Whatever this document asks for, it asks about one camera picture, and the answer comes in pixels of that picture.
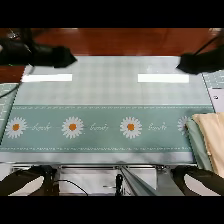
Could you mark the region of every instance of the folded cloth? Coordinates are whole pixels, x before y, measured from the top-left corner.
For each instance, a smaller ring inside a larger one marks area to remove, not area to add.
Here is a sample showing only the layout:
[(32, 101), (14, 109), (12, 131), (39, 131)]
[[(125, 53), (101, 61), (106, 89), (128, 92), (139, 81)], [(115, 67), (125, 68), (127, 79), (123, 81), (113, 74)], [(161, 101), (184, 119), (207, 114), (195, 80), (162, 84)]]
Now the folded cloth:
[(224, 178), (224, 113), (195, 114), (192, 118), (204, 136), (214, 172)]
[(204, 143), (204, 137), (198, 125), (190, 118), (187, 120), (187, 129), (194, 157), (197, 161), (198, 168), (213, 171), (210, 159)]

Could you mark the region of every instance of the dotted trim line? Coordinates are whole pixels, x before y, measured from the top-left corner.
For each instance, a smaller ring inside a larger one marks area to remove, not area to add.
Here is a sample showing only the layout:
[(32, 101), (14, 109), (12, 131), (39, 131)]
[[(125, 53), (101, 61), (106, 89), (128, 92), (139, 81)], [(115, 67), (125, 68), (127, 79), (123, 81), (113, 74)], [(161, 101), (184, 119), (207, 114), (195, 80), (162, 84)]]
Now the dotted trim line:
[(175, 148), (10, 148), (1, 147), (1, 150), (21, 150), (21, 151), (146, 151), (146, 150), (191, 150), (191, 147), (175, 147)]
[(35, 106), (35, 107), (22, 107), (22, 106), (13, 106), (12, 109), (14, 110), (24, 110), (24, 109), (213, 109), (213, 107), (211, 106), (189, 106), (189, 107), (184, 107), (184, 106), (156, 106), (156, 107), (151, 107), (151, 106), (148, 106), (148, 107), (135, 107), (135, 106), (131, 106), (131, 107), (124, 107), (124, 106), (121, 106), (121, 107), (117, 107), (117, 106), (114, 106), (114, 107), (111, 107), (111, 106), (102, 106), (102, 107), (94, 107), (94, 106), (83, 106), (83, 107), (80, 107), (80, 106), (65, 106), (65, 107), (62, 107), (62, 106)]

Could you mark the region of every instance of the reddish brown surface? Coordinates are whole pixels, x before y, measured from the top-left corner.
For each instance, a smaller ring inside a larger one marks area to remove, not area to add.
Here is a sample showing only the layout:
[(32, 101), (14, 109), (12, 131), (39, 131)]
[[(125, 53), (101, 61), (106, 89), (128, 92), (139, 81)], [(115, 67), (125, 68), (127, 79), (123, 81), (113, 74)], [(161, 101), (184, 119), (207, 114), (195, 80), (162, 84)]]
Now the reddish brown surface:
[[(0, 29), (5, 36), (7, 28)], [(35, 41), (69, 47), (74, 55), (179, 56), (195, 52), (212, 38), (208, 28), (51, 28)], [(18, 82), (24, 67), (0, 67), (0, 82)]]

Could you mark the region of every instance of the white daisy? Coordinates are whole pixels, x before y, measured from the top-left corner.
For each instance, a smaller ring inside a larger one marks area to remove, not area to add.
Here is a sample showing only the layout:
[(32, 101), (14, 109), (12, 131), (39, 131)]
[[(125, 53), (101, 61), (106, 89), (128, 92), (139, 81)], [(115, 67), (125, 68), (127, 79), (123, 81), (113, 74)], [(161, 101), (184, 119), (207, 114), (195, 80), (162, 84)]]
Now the white daisy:
[(22, 117), (15, 117), (6, 126), (6, 135), (8, 138), (17, 138), (27, 129), (26, 120)]
[(178, 131), (181, 132), (182, 135), (187, 135), (187, 129), (186, 129), (186, 123), (187, 123), (187, 116), (182, 117), (181, 119), (178, 120)]
[(130, 139), (139, 136), (141, 134), (140, 131), (142, 130), (140, 121), (134, 117), (126, 117), (126, 119), (123, 119), (120, 127), (120, 131), (123, 132), (123, 135)]
[(64, 132), (63, 135), (66, 136), (66, 138), (75, 138), (76, 136), (79, 136), (82, 134), (83, 130), (83, 121), (79, 119), (78, 117), (69, 117), (66, 119), (65, 122), (63, 122), (62, 125), (62, 131)]

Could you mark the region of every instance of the table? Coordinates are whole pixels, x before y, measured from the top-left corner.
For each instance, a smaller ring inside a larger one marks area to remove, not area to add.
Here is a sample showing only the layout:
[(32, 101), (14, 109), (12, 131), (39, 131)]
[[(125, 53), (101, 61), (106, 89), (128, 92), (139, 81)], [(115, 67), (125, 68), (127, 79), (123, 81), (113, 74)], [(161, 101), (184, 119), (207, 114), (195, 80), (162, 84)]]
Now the table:
[(72, 81), (23, 83), (13, 105), (14, 95), (8, 97), (1, 162), (194, 163), (184, 124), (214, 111), (201, 74), (187, 83), (142, 83), (138, 74), (186, 74), (176, 69), (178, 57), (77, 59), (65, 69), (36, 67), (29, 74), (72, 74)]

